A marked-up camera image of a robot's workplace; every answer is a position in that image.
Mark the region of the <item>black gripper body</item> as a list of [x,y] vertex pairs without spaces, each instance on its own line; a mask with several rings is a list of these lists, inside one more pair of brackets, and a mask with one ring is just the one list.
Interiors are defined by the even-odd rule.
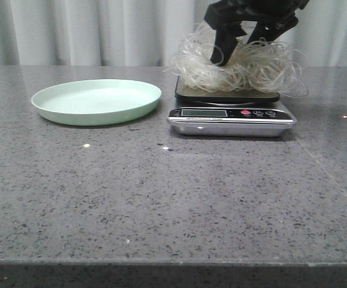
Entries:
[[204,20],[212,29],[242,21],[280,22],[303,10],[309,1],[218,1],[208,6]]

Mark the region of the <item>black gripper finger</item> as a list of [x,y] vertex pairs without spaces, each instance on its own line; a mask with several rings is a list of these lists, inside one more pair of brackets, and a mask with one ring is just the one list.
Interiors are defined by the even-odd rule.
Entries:
[[248,39],[248,43],[262,40],[272,42],[279,38],[282,34],[295,27],[297,23],[298,19],[295,16],[290,16],[289,18],[280,22],[257,22],[251,36]]
[[215,31],[215,44],[210,61],[212,64],[223,67],[237,47],[238,38],[246,35],[246,32],[242,28],[241,21],[223,23]]

